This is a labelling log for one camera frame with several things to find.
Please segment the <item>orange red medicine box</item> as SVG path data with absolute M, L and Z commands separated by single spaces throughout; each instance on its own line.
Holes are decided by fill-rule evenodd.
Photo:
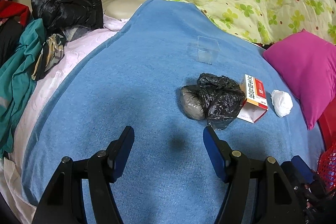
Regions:
M 237 118 L 256 123 L 268 111 L 264 84 L 253 76 L 244 75 L 240 89 L 244 92 L 245 99 Z

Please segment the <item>teal garment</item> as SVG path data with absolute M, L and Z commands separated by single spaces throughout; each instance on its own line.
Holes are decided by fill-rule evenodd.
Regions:
M 12 153 L 15 129 L 36 87 L 31 75 L 45 41 L 42 19 L 31 21 L 1 67 L 1 156 Z

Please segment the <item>cream leather cushion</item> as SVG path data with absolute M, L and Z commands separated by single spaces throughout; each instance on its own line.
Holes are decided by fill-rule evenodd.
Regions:
M 127 19 L 137 11 L 146 0 L 102 0 L 102 8 L 106 16 L 115 19 Z

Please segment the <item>red tote bag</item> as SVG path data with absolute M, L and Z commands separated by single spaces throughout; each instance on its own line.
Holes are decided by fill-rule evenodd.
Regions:
M 328 150 L 335 144 L 336 138 L 336 104 L 335 100 L 329 103 L 325 111 L 318 119 L 318 125 L 322 133 L 325 149 Z

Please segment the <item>red garment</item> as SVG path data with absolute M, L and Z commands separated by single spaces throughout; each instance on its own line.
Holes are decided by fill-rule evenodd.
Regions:
M 9 18 L 19 17 L 19 23 L 27 26 L 30 19 L 30 9 L 21 3 L 1 0 L 0 2 L 0 25 L 5 24 Z

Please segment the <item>patterned scarf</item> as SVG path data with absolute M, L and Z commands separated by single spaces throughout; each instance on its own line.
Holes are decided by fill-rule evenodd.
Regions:
M 43 43 L 31 78 L 35 81 L 45 78 L 47 73 L 59 63 L 64 56 L 64 46 L 67 40 L 64 35 L 52 34 Z

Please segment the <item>red plastic basket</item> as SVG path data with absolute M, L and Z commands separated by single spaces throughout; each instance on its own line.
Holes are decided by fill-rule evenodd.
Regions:
M 333 144 L 319 158 L 318 174 L 325 184 L 327 192 L 335 189 L 336 178 L 336 146 Z

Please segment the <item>black plastic trash bag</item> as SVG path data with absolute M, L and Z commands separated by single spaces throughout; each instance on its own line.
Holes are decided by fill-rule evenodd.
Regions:
M 238 117 L 245 93 L 227 76 L 202 73 L 194 85 L 180 90 L 180 102 L 190 119 L 207 121 L 214 129 L 223 130 Z

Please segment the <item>white plastic bag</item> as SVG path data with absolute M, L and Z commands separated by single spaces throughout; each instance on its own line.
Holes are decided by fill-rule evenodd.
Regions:
M 271 100 L 274 111 L 278 117 L 282 118 L 289 115 L 293 107 L 293 101 L 289 93 L 273 90 L 271 93 Z

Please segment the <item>blue towel blanket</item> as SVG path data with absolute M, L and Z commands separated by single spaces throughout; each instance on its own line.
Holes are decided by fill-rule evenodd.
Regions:
M 187 55 L 204 36 L 220 52 L 212 64 Z M 114 37 L 85 57 L 44 107 L 22 165 L 23 197 L 38 204 L 62 157 L 86 159 L 126 126 L 135 141 L 112 193 L 125 223 L 213 223 L 226 193 L 203 144 L 204 121 L 185 116 L 181 87 L 202 73 L 261 80 L 287 91 L 263 50 L 217 28 L 194 5 L 147 0 Z

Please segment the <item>pink bed sheet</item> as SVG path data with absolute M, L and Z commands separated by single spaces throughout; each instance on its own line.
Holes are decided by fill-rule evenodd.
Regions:
M 103 16 L 104 27 L 86 33 L 68 42 L 64 57 L 38 80 L 21 119 L 15 129 L 13 152 L 1 160 L 1 194 L 20 223 L 31 223 L 36 207 L 23 198 L 21 173 L 22 164 L 33 128 L 47 102 L 69 73 L 94 49 L 117 34 L 128 19 L 115 19 Z

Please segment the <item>magenta pillow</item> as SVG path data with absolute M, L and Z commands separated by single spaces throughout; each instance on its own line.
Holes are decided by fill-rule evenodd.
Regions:
M 276 42 L 262 55 L 299 100 L 311 130 L 335 98 L 335 45 L 302 30 Z

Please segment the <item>clear plastic box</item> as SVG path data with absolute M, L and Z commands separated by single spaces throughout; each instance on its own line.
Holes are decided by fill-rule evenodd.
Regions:
M 212 65 L 220 52 L 219 43 L 216 39 L 198 36 L 197 39 L 187 45 L 187 55 L 193 60 Z

